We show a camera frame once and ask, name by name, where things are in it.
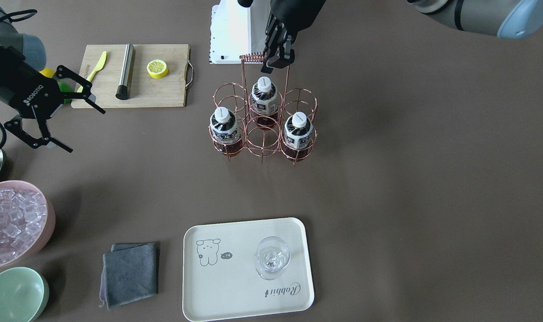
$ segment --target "green object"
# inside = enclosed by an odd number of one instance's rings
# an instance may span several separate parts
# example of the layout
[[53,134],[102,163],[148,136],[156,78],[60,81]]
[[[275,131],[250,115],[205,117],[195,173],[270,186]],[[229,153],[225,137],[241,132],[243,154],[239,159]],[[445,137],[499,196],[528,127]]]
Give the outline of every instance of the green object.
[[[69,86],[69,84],[63,82],[63,81],[57,81],[58,84],[59,84],[59,89],[61,89],[61,92],[73,92],[73,89]],[[70,98],[67,98],[65,100],[65,104],[70,104],[71,103],[71,99]]]
[[33,269],[13,267],[0,273],[0,322],[31,322],[49,298],[47,281]]

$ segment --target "yellow object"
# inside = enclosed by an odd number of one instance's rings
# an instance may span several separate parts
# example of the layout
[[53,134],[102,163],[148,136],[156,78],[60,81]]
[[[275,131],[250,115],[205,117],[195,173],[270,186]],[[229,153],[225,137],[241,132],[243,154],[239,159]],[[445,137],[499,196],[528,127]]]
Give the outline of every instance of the yellow object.
[[153,79],[161,79],[168,74],[166,62],[160,59],[155,59],[148,63],[146,70]]
[[[87,77],[88,81],[92,81],[94,79],[94,75],[102,71],[102,68],[104,68],[104,63],[106,63],[106,51],[103,51],[102,54],[100,55],[100,58],[98,59],[98,63],[96,63],[92,72]],[[80,86],[79,89],[77,90],[77,93],[80,93],[82,91],[83,91],[83,87]]]
[[43,76],[48,77],[49,79],[53,77],[53,75],[55,75],[55,71],[53,71],[53,69],[51,68],[45,68],[40,71],[40,73],[43,74]]

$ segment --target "cutting board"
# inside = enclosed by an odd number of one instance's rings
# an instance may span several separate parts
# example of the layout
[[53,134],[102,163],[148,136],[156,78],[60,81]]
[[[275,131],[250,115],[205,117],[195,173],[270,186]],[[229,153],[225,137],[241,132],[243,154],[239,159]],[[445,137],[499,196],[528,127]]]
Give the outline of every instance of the cutting board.
[[[104,108],[180,107],[186,103],[186,72],[188,70],[189,45],[134,45],[134,65],[130,98],[115,97],[124,59],[124,45],[87,45],[79,75],[87,78],[106,51],[106,64],[92,81],[92,93],[96,104]],[[168,66],[168,75],[153,79],[146,66],[154,59],[162,59]],[[84,100],[73,100],[73,108],[92,108]]]

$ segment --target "gray towel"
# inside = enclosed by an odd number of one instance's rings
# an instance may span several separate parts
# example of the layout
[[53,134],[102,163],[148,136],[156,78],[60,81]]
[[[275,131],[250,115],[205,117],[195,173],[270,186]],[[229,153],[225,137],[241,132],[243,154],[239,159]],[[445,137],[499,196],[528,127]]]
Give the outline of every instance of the gray towel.
[[100,299],[108,309],[157,294],[155,243],[120,243],[102,256]]

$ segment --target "bowl of ice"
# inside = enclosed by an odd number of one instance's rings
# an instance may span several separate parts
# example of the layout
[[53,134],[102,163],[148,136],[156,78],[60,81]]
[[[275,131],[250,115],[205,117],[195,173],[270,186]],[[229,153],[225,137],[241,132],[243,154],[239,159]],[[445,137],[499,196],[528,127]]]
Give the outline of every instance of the bowl of ice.
[[37,253],[55,229],[55,210],[36,186],[0,182],[0,267]]

